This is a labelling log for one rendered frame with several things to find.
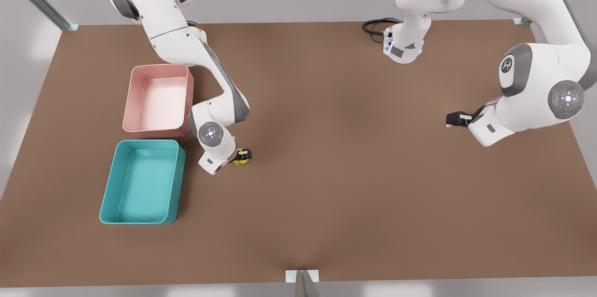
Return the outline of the teal rectangular tray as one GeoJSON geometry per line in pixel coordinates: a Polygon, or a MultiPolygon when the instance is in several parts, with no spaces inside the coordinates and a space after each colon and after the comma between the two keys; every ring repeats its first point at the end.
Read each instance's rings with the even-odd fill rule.
{"type": "Polygon", "coordinates": [[[170,225],[177,218],[185,150],[171,139],[117,145],[99,219],[115,225],[170,225]]]}

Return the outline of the pink rectangular tray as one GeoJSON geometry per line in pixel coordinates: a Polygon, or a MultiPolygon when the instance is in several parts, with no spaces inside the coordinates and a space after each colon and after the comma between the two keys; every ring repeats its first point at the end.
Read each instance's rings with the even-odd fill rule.
{"type": "Polygon", "coordinates": [[[194,78],[186,65],[140,65],[132,70],[122,129],[137,139],[187,136],[194,78]]]}

